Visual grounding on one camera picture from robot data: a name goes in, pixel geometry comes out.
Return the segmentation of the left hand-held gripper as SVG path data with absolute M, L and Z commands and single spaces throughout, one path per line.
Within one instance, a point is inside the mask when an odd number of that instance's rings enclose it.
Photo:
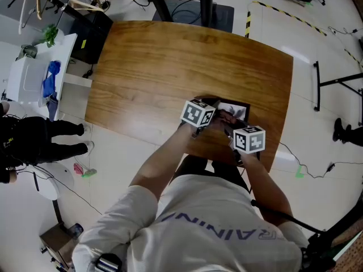
M 193 98 L 187 100 L 181 112 L 181 124 L 189 124 L 195 128 L 192 138 L 196 138 L 212 121 L 220 99 L 217 97 Z

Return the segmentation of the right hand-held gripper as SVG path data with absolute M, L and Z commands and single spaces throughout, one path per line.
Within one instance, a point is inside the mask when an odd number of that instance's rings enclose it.
M 236 163 L 243 163 L 242 154 L 255 154 L 260 160 L 260 152 L 265 150 L 266 132 L 260 126 L 248 126 L 241 129 L 225 128 L 225 134 L 231 140 L 229 146 Z

